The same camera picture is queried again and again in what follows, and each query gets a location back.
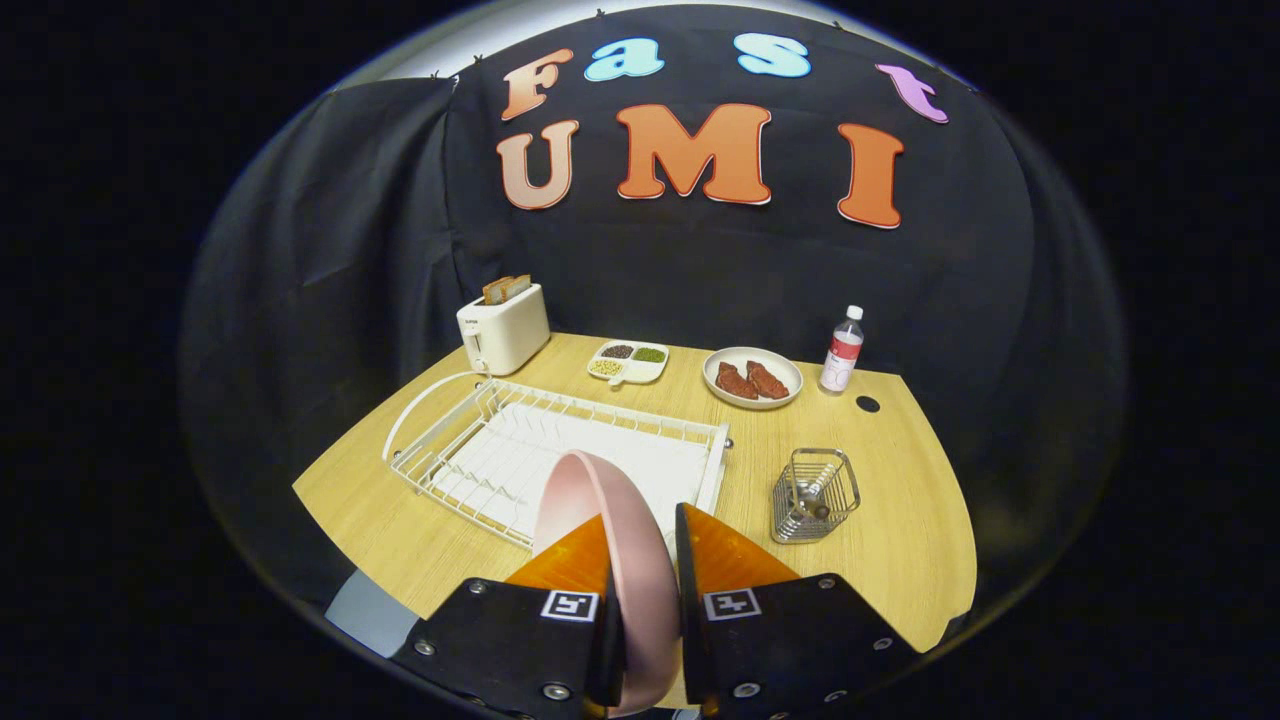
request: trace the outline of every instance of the wire basket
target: wire basket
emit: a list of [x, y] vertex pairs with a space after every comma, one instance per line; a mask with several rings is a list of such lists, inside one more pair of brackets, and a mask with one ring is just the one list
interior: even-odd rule
[[644, 496], [669, 547], [675, 509], [714, 514], [724, 475], [728, 424], [708, 425], [639, 413], [490, 378], [403, 450], [383, 459], [420, 495], [524, 547], [553, 465], [581, 450], [618, 466]]
[[780, 543], [817, 542], [861, 505], [858, 479], [840, 450], [803, 447], [773, 486], [773, 529]]

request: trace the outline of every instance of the meat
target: meat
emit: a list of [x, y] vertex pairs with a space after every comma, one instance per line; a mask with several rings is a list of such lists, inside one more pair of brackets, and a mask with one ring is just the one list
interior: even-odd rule
[[746, 379], [755, 386], [755, 389], [760, 395], [769, 400], [778, 400], [791, 395], [787, 386], [782, 384], [778, 378], [773, 377], [773, 373], [765, 370], [764, 365], [760, 365], [755, 360], [746, 361]]
[[728, 363], [721, 363], [719, 374], [716, 375], [716, 387], [730, 395], [736, 395], [748, 400], [758, 400], [760, 397], [755, 386], [748, 382], [748, 379], [737, 372], [737, 368], [730, 365]]

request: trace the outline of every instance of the plastic bottle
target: plastic bottle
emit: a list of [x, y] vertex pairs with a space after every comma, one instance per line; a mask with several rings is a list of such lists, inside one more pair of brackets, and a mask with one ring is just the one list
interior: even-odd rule
[[822, 378], [818, 380], [818, 387], [826, 395], [838, 397], [849, 387], [849, 375], [863, 350], [863, 328], [858, 324], [861, 319], [863, 309], [850, 305], [845, 322], [831, 333], [831, 348], [827, 350], [827, 363], [822, 366]]

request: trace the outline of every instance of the white plate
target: white plate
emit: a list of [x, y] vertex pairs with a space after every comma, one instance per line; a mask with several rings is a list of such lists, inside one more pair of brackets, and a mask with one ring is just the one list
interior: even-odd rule
[[[613, 347], [614, 345], [628, 345], [631, 346], [631, 355], [627, 357], [604, 357], [602, 354]], [[652, 363], [649, 360], [636, 360], [635, 354], [641, 348], [648, 347], [650, 350], [658, 350], [662, 352], [662, 363]], [[591, 364], [596, 360], [613, 360], [622, 369], [612, 375], [605, 375], [604, 373], [596, 373], [591, 369]], [[630, 340], [611, 340], [605, 342], [599, 348], [596, 348], [595, 355], [586, 361], [588, 374], [600, 378], [602, 380], [611, 380], [616, 377], [621, 377], [625, 383], [652, 383], [658, 379], [658, 375], [667, 369], [667, 360], [671, 360], [671, 348], [666, 345], [657, 345], [653, 342], [632, 342]]]
[[[716, 378], [719, 375], [721, 363], [733, 365], [745, 378], [748, 360], [755, 360], [760, 365], [764, 365], [764, 369], [773, 373], [773, 377], [778, 378], [778, 382], [786, 386], [786, 388], [791, 391], [791, 395], [780, 397], [778, 400], [748, 400], [731, 392], [724, 392], [716, 386]], [[730, 405], [737, 405], [739, 407], [746, 407], [748, 410], [782, 407], [787, 402], [795, 400], [796, 396], [800, 395], [800, 391], [804, 389], [804, 375], [800, 374], [800, 368], [796, 368], [795, 363], [787, 360], [777, 352], [769, 352], [768, 350], [760, 350], [759, 347], [726, 347], [724, 350], [712, 352], [710, 357], [703, 363], [703, 379], [707, 380], [707, 387], [710, 388], [716, 397], [728, 402]]]

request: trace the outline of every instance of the blue letter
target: blue letter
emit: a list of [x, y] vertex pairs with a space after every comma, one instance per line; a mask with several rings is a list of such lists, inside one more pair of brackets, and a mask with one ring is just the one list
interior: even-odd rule
[[748, 32], [733, 38], [733, 47], [746, 53], [739, 55], [737, 64], [749, 73], [778, 77], [809, 74], [809, 60], [804, 59], [809, 49], [790, 37]]
[[603, 82], [622, 76], [652, 76], [666, 64], [658, 59], [658, 44], [648, 37], [620, 40], [591, 53], [594, 63], [586, 67], [586, 79]]

